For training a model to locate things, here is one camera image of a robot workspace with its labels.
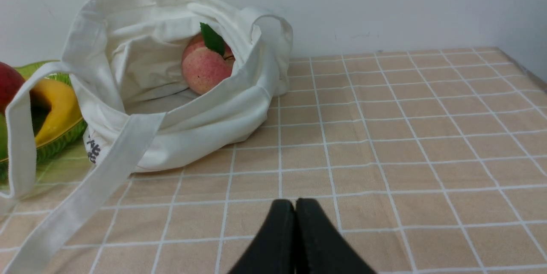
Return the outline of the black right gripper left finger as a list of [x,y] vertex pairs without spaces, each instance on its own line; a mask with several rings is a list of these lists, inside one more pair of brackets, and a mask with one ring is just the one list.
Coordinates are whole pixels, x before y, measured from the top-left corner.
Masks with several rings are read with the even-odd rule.
[[293,274],[295,210],[286,199],[271,203],[265,220],[230,274]]

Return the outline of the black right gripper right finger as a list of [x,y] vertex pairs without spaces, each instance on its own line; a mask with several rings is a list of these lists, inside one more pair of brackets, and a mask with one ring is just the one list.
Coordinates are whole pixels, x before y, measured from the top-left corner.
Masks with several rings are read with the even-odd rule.
[[296,201],[297,274],[375,274],[329,220],[319,202]]

